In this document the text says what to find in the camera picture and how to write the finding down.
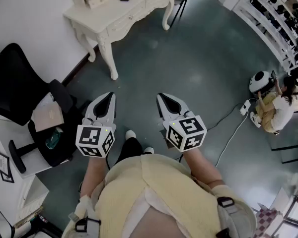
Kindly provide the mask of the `person's right forearm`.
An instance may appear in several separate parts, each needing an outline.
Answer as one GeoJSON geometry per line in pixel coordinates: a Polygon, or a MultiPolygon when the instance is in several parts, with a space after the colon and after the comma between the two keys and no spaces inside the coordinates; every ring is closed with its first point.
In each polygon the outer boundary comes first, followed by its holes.
{"type": "Polygon", "coordinates": [[[192,175],[210,189],[224,185],[220,172],[204,157],[198,148],[183,152],[183,157],[192,175]]]}

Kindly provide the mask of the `black office chair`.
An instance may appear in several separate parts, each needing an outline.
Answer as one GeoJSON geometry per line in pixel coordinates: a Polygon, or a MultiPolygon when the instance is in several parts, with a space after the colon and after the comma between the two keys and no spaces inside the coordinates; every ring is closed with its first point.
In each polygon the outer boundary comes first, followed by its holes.
{"type": "Polygon", "coordinates": [[[17,148],[13,140],[9,141],[9,152],[22,174],[26,166],[21,157],[35,149],[51,167],[72,159],[76,150],[76,129],[82,118],[76,107],[76,98],[59,81],[54,79],[46,83],[42,80],[16,43],[7,45],[0,52],[0,115],[18,125],[27,125],[34,141],[21,148],[17,148]],[[60,138],[55,146],[50,147],[47,142],[57,127],[54,125],[37,132],[32,117],[33,111],[48,93],[60,106],[64,118],[64,123],[59,125],[60,138]]]}

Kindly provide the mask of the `white low cabinet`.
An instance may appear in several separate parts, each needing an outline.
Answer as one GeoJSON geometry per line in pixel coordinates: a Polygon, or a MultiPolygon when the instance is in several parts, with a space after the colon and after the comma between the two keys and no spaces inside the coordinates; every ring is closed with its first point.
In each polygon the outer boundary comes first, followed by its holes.
{"type": "Polygon", "coordinates": [[[48,193],[49,189],[36,175],[24,179],[21,187],[15,223],[21,223],[37,213],[41,209],[48,193]]]}

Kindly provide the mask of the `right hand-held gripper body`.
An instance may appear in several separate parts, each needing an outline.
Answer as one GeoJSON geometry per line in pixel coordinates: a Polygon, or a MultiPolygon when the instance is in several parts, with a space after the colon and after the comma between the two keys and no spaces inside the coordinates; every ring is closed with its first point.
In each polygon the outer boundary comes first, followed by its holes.
{"type": "Polygon", "coordinates": [[[181,153],[200,147],[207,134],[201,117],[193,115],[192,112],[164,121],[163,126],[166,129],[165,139],[181,153]]]}

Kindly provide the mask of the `black stand legs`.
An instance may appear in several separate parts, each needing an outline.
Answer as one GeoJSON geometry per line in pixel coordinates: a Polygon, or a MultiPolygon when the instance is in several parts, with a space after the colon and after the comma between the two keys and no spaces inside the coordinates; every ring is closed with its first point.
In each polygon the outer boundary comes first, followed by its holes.
{"type": "Polygon", "coordinates": [[[178,10],[177,10],[177,12],[176,12],[176,14],[175,14],[172,22],[171,22],[170,28],[173,26],[173,24],[174,24],[174,22],[175,22],[175,20],[176,20],[177,17],[179,17],[179,18],[182,17],[184,8],[185,8],[185,6],[187,4],[187,0],[175,0],[175,1],[179,1],[180,3],[178,4],[179,5],[179,8],[178,8],[178,10]]]}

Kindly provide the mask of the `white shelf with black gear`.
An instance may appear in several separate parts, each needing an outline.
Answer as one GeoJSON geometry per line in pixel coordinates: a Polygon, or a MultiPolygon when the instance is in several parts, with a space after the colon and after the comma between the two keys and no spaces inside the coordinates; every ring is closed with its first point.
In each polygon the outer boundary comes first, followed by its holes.
{"type": "Polygon", "coordinates": [[[233,11],[264,41],[287,74],[298,70],[298,0],[239,0],[233,11]]]}

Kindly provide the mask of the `black framed picture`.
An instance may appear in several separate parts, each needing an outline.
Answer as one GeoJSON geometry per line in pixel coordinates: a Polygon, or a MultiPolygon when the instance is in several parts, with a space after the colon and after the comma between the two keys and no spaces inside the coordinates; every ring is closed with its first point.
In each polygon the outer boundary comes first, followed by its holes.
{"type": "Polygon", "coordinates": [[[0,152],[0,172],[7,177],[10,177],[9,157],[0,152]]]}
{"type": "Polygon", "coordinates": [[[8,183],[14,183],[14,179],[12,175],[7,176],[6,174],[0,172],[0,176],[2,181],[8,182],[8,183]]]}

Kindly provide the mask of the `white power strip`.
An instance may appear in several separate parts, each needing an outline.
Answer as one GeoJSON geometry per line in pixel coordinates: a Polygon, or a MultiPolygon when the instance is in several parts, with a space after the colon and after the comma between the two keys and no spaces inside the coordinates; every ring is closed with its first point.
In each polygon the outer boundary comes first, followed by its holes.
{"type": "Polygon", "coordinates": [[[249,101],[249,100],[246,100],[246,101],[244,102],[244,104],[241,106],[241,108],[239,109],[240,114],[241,114],[242,116],[244,116],[244,115],[248,112],[250,106],[251,106],[250,101],[249,101]]]}

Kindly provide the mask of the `person's pale yellow top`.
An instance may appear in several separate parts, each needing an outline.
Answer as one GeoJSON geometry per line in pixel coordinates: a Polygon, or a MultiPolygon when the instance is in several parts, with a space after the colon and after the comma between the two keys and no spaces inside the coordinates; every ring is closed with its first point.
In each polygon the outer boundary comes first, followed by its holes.
{"type": "Polygon", "coordinates": [[[116,164],[83,196],[62,238],[253,238],[252,209],[227,185],[210,189],[158,154],[116,164]]]}

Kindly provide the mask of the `beige book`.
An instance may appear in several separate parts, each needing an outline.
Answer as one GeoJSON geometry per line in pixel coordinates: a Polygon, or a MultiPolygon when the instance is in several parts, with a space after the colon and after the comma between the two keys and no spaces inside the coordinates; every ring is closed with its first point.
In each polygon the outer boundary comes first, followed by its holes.
{"type": "Polygon", "coordinates": [[[49,103],[33,111],[35,131],[40,132],[64,123],[61,107],[57,102],[49,103]]]}

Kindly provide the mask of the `white round helmet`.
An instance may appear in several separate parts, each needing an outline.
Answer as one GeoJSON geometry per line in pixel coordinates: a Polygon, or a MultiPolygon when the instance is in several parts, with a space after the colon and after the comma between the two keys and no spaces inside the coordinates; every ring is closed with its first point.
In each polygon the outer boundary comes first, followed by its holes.
{"type": "Polygon", "coordinates": [[[274,80],[271,77],[271,74],[267,71],[256,73],[249,82],[249,91],[252,94],[257,94],[258,92],[264,94],[265,92],[270,91],[273,87],[274,80]]]}

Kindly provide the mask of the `person's black trouser legs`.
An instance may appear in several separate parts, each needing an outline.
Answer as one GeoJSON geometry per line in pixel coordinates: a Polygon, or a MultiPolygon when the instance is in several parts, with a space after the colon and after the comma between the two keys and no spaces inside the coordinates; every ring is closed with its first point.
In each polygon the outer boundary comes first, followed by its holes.
{"type": "Polygon", "coordinates": [[[120,161],[130,157],[140,156],[142,153],[143,148],[141,144],[138,142],[136,138],[130,137],[125,140],[121,153],[115,164],[118,164],[120,161]]]}

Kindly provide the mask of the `white dressing table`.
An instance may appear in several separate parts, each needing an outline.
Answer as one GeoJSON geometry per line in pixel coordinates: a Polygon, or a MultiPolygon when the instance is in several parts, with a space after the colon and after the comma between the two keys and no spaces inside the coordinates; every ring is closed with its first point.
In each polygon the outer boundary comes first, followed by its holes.
{"type": "Polygon", "coordinates": [[[89,39],[97,42],[101,55],[109,67],[112,80],[117,80],[118,72],[112,55],[111,44],[122,40],[131,27],[157,8],[164,8],[162,27],[167,31],[167,21],[174,7],[174,0],[110,0],[94,9],[88,8],[84,0],[73,0],[74,4],[64,12],[78,42],[89,53],[89,61],[94,62],[96,54],[89,39]]]}

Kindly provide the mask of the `green packet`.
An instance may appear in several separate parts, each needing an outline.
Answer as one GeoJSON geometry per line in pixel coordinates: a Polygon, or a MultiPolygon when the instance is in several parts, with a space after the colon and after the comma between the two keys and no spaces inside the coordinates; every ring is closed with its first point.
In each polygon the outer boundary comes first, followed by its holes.
{"type": "Polygon", "coordinates": [[[56,127],[50,137],[48,137],[45,141],[45,145],[48,149],[52,150],[58,144],[63,130],[60,127],[56,127]]]}

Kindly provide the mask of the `person's left forearm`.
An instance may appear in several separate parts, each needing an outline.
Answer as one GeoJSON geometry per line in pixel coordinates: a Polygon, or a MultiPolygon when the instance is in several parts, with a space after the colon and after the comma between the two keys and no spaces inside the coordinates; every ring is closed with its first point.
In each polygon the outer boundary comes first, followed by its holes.
{"type": "Polygon", "coordinates": [[[95,188],[105,179],[107,163],[105,158],[90,157],[80,188],[80,197],[91,197],[95,188]]]}

